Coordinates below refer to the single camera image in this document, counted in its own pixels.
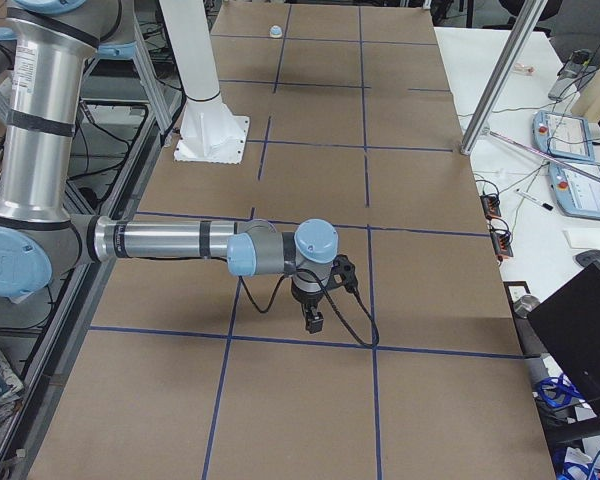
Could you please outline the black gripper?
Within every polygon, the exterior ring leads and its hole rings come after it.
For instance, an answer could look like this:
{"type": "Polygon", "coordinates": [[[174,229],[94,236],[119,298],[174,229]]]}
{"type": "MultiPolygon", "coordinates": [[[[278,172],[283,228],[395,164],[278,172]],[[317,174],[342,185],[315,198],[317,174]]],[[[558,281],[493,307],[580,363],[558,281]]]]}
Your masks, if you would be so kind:
{"type": "Polygon", "coordinates": [[[321,332],[324,316],[317,307],[323,298],[321,284],[315,280],[305,280],[299,275],[294,275],[292,277],[291,293],[293,298],[302,304],[305,330],[308,333],[321,332]]]}

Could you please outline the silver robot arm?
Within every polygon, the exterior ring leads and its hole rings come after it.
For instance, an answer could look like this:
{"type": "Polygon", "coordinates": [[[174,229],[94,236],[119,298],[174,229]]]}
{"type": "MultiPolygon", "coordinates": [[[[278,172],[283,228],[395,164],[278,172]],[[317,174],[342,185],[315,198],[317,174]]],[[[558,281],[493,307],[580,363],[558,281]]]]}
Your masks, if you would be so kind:
{"type": "Polygon", "coordinates": [[[130,1],[12,1],[17,37],[0,181],[0,297],[37,292],[110,259],[222,260],[245,278],[291,279],[310,333],[338,253],[335,228],[310,219],[280,232],[263,220],[149,223],[72,215],[64,208],[85,62],[103,47],[137,51],[130,1]]]}

